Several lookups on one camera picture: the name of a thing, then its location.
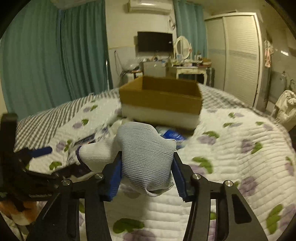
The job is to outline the grey checkered bed sheet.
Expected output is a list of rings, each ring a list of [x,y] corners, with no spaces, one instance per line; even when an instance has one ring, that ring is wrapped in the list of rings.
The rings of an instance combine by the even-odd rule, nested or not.
[[[200,145],[208,144],[219,150],[237,147],[247,153],[274,145],[282,137],[280,125],[247,108],[236,97],[201,84],[199,89],[203,103],[201,123],[195,135]],[[15,150],[45,147],[53,142],[60,127],[74,124],[64,136],[67,138],[89,127],[85,120],[91,116],[98,114],[104,121],[118,109],[120,99],[116,88],[28,116],[18,122]]]

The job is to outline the teal curtain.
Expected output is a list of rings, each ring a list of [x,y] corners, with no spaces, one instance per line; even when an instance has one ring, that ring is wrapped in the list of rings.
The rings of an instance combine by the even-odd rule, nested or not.
[[[173,1],[177,36],[184,36],[191,43],[193,55],[207,57],[207,35],[203,7],[188,1]]]
[[[14,18],[1,37],[6,109],[25,118],[113,88],[105,1],[59,9],[52,1],[1,1]]]

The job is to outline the teal left curtain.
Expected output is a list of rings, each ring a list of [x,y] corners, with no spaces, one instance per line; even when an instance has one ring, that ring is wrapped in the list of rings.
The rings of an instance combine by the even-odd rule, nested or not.
[[[1,37],[6,109],[25,118],[113,88],[105,1],[59,9],[52,1],[1,1],[14,18]]]

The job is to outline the white dressing table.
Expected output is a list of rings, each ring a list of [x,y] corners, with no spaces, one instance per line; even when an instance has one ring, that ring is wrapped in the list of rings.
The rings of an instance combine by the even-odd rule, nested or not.
[[[208,80],[210,79],[212,74],[211,67],[204,66],[172,66],[166,67],[166,77],[179,79],[179,75],[203,75],[204,81],[203,84],[207,85]]]

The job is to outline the oval vanity mirror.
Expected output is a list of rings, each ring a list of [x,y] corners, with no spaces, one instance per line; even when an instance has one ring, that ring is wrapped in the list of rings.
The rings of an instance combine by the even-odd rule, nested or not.
[[[175,57],[181,56],[185,60],[190,56],[191,52],[192,45],[188,39],[184,36],[178,37],[174,44]]]

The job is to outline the white air conditioner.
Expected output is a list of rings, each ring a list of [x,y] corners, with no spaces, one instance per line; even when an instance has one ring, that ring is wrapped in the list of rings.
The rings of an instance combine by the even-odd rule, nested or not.
[[[129,12],[147,12],[169,15],[173,9],[171,3],[163,1],[128,1]]]

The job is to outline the black wall television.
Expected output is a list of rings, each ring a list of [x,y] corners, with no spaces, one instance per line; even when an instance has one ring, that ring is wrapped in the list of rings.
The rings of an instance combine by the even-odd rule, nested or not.
[[[173,35],[161,32],[137,32],[139,52],[173,52]]]

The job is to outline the white sliding wardrobe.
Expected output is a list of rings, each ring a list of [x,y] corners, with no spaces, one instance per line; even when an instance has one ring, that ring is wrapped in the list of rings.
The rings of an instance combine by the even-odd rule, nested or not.
[[[229,13],[205,20],[207,53],[215,70],[214,87],[245,104],[258,102],[263,44],[256,13]]]

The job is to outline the floral quilted white blanket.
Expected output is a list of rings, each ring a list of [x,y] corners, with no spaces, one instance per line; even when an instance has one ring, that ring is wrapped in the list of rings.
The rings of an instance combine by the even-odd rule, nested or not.
[[[53,128],[50,155],[30,161],[29,170],[50,174],[65,167],[74,141],[97,133],[103,143],[92,158],[108,158],[107,150],[124,123],[116,91],[88,103]],[[247,109],[234,97],[204,94],[200,123],[178,150],[183,163],[208,180],[231,180],[250,205],[268,240],[295,230],[295,151],[283,127]],[[171,188],[158,197],[139,194],[126,183],[106,205],[113,240],[181,240],[190,205]]]

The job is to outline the brown cardboard box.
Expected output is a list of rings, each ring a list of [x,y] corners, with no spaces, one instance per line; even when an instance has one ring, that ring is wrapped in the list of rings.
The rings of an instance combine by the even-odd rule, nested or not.
[[[119,88],[122,115],[151,125],[194,130],[203,97],[190,80],[138,77]]]

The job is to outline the grey mini fridge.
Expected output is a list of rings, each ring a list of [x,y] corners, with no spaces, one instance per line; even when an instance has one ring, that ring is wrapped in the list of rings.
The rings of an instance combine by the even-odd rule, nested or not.
[[[161,61],[143,62],[144,75],[152,77],[165,77],[166,66]]]

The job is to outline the grey white knit sock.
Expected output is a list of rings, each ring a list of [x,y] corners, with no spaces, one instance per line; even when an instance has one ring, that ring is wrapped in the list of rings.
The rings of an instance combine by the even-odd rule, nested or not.
[[[120,125],[112,137],[79,146],[74,160],[100,172],[121,152],[124,183],[138,193],[156,197],[174,185],[171,164],[176,147],[175,140],[163,138],[153,126],[130,121]]]

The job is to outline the teal right curtain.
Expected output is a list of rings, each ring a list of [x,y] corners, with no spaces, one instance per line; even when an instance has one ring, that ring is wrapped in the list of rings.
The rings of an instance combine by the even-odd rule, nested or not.
[[[184,36],[191,43],[193,55],[207,57],[207,35],[203,7],[188,1],[173,1],[177,36]]]

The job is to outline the white clothes pile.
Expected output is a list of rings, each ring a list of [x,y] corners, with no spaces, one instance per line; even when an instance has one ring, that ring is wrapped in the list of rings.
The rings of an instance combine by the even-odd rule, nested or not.
[[[274,107],[274,118],[287,131],[295,126],[295,93],[291,90],[285,90],[278,98]]]

